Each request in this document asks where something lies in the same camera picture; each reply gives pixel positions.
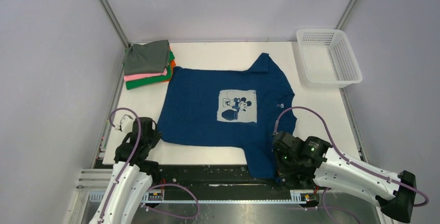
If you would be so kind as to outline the blue t-shirt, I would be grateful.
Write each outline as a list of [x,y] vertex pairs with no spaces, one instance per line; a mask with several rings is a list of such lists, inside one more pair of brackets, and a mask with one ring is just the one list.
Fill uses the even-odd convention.
[[285,74],[262,53],[245,71],[176,67],[158,119],[161,138],[188,146],[236,147],[254,178],[274,178],[274,129],[292,133],[294,91]]

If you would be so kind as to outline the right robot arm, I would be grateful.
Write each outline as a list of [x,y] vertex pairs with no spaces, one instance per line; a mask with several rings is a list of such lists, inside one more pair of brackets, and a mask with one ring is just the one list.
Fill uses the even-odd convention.
[[334,146],[318,137],[305,141],[287,132],[274,135],[272,144],[282,186],[331,188],[363,199],[391,219],[411,221],[415,207],[416,177],[389,172],[353,157],[344,160]]

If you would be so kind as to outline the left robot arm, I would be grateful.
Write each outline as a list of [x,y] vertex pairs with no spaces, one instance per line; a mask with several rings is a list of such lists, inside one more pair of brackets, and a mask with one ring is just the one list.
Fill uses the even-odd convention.
[[161,181],[159,163],[147,160],[161,138],[156,122],[123,117],[119,128],[126,135],[115,150],[110,182],[89,223],[130,223],[147,189]]

